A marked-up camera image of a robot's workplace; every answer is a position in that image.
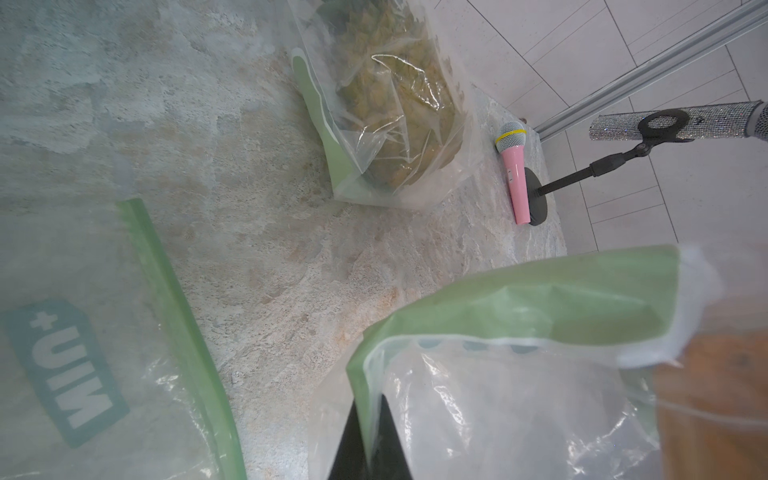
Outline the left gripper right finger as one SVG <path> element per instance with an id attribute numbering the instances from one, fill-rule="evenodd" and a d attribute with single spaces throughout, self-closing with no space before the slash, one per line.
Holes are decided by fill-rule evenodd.
<path id="1" fill-rule="evenodd" d="M 370 465 L 374 480 L 412 480 L 397 428 L 384 395 L 380 401 L 378 434 Z"/>

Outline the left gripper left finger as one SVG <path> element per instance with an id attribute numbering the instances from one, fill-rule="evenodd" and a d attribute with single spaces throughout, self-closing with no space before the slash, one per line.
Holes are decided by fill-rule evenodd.
<path id="1" fill-rule="evenodd" d="M 368 465 L 355 403 L 350 407 L 328 480 L 365 480 Z"/>

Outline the clear zip-top bag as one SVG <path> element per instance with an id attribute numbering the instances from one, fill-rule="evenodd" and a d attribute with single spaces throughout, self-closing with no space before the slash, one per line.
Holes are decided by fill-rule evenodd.
<path id="1" fill-rule="evenodd" d="M 215 365 L 131 169 L 1 156 L 1 475 L 242 479 Z"/>
<path id="2" fill-rule="evenodd" d="M 472 173 L 472 86 L 426 2 L 290 1 L 285 11 L 338 200 L 423 210 Z"/>
<path id="3" fill-rule="evenodd" d="M 313 400 L 327 479 L 352 403 L 368 465 L 384 395 L 413 479 L 667 479 L 653 370 L 722 300 L 767 302 L 767 248 L 559 257 L 457 281 L 367 328 Z"/>

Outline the pineapple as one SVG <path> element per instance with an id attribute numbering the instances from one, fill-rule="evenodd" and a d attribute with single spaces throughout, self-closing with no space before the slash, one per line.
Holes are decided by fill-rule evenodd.
<path id="1" fill-rule="evenodd" d="M 324 1 L 341 126 L 374 185 L 393 192 L 447 166 L 466 113 L 425 20 L 405 1 Z"/>
<path id="2" fill-rule="evenodd" d="M 767 302 L 722 300 L 672 362 L 653 370 L 667 479 L 767 476 Z"/>

